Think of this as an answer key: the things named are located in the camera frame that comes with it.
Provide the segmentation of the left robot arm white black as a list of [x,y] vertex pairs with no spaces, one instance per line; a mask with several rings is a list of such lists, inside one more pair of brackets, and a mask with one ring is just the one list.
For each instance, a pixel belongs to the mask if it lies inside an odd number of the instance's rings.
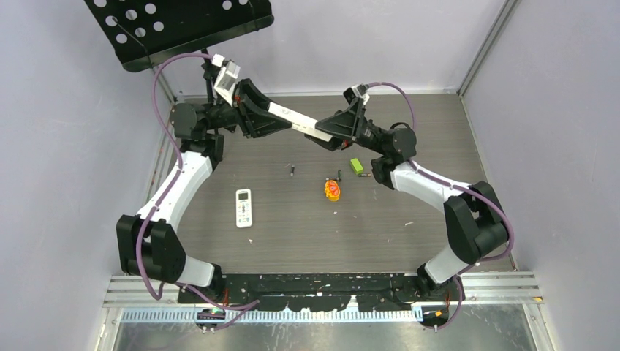
[[190,257],[176,231],[197,190],[223,159],[224,136],[218,129],[265,137],[286,129],[311,132],[316,121],[271,101],[244,79],[216,104],[174,105],[170,123],[174,130],[167,136],[177,154],[176,165],[136,214],[123,215],[117,222],[121,270],[142,277],[146,287],[152,279],[193,285],[204,301],[214,303],[224,293],[220,267]]

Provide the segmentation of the long white remote control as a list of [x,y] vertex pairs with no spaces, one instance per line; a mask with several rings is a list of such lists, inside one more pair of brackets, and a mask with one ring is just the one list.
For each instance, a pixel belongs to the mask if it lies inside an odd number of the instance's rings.
[[294,130],[302,132],[307,136],[312,136],[325,142],[329,142],[332,139],[331,135],[326,132],[319,131],[316,128],[316,123],[318,120],[291,110],[288,107],[271,102],[268,106],[268,112],[290,122]]

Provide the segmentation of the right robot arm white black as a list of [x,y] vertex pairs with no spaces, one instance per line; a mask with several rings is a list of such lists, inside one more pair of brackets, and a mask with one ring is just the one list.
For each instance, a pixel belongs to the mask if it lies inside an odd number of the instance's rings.
[[447,245],[418,268],[417,293],[436,300],[449,280],[479,262],[495,260],[492,252],[500,246],[506,249],[498,257],[507,256],[513,246],[513,226],[494,188],[484,181],[454,181],[422,167],[413,159],[417,137],[410,125],[397,122],[383,129],[365,112],[363,99],[354,98],[346,110],[314,122],[313,128],[324,136],[315,143],[330,151],[357,144],[377,152],[380,156],[371,161],[371,167],[378,183],[416,197],[444,215]]

